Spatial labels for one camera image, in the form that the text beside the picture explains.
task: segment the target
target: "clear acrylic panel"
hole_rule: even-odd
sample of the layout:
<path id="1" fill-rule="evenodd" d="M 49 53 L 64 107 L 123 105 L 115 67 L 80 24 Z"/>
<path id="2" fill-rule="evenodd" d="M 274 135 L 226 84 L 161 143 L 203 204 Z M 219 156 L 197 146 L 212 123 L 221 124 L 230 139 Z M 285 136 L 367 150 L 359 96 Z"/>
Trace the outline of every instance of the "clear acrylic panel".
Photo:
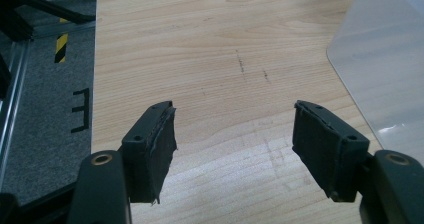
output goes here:
<path id="1" fill-rule="evenodd" d="M 383 148 L 424 164 L 424 0 L 354 0 L 327 55 Z"/>

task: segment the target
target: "table surface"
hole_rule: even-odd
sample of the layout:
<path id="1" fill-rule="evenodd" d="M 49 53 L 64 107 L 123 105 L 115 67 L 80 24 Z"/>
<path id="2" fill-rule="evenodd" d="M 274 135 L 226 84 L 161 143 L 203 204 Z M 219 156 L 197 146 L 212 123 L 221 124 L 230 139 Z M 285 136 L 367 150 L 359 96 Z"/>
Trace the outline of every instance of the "table surface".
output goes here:
<path id="1" fill-rule="evenodd" d="M 98 0 L 93 152 L 173 100 L 178 151 L 134 223 L 358 223 L 292 151 L 296 100 L 379 144 L 326 56 L 353 0 Z"/>

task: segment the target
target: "warning tape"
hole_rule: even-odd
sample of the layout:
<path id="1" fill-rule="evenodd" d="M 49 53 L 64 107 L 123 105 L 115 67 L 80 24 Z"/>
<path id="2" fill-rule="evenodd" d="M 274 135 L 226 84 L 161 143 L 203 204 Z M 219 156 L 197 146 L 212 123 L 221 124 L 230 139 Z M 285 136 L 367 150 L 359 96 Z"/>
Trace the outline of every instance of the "warning tape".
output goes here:
<path id="1" fill-rule="evenodd" d="M 67 22 L 67 20 L 60 18 L 60 22 Z M 56 41 L 56 55 L 54 57 L 54 63 L 65 62 L 66 56 L 66 43 L 68 42 L 68 33 L 62 34 L 57 37 Z"/>

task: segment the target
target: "wood grain surface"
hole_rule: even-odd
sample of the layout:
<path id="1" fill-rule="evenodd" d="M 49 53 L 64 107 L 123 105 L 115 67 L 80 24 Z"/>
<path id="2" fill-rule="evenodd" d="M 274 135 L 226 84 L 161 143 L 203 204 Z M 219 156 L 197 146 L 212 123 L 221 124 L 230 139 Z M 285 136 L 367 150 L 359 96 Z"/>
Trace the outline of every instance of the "wood grain surface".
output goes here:
<path id="1" fill-rule="evenodd" d="M 98 0 L 92 151 L 173 100 L 179 150 L 134 223 L 359 223 L 291 150 L 296 100 L 372 140 L 326 47 L 352 0 Z"/>

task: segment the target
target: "scratch mark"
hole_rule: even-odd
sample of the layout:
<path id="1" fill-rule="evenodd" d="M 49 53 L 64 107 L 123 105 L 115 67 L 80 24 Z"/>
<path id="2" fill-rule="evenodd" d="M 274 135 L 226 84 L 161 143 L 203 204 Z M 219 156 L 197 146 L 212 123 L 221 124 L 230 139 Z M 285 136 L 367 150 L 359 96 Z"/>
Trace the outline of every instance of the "scratch mark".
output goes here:
<path id="1" fill-rule="evenodd" d="M 269 81 L 269 79 L 268 79 L 268 73 L 266 73 L 265 69 L 262 69 L 262 71 L 264 72 L 265 80 L 266 80 L 267 82 L 270 82 L 270 81 Z"/>
<path id="2" fill-rule="evenodd" d="M 240 71 L 244 75 L 244 63 L 243 63 L 243 60 L 241 59 L 240 55 L 238 54 L 238 50 L 236 50 L 236 52 L 237 52 L 237 59 L 239 61 L 239 65 L 240 65 Z"/>
<path id="3" fill-rule="evenodd" d="M 305 175 L 303 176 L 303 184 L 305 184 L 305 186 L 312 184 L 311 178 L 309 178 L 306 172 L 305 172 Z"/>
<path id="4" fill-rule="evenodd" d="M 279 169 L 278 168 L 279 165 L 276 160 L 277 158 L 280 158 L 279 152 L 277 152 L 278 153 L 277 156 L 274 156 L 273 151 L 271 150 L 271 147 L 269 146 L 269 143 L 266 140 L 266 138 L 262 137 L 262 140 L 265 143 L 265 147 L 268 152 L 269 159 L 271 161 L 272 171 L 274 172 L 274 175 L 276 178 L 281 178 L 281 174 L 277 171 L 277 169 Z"/>

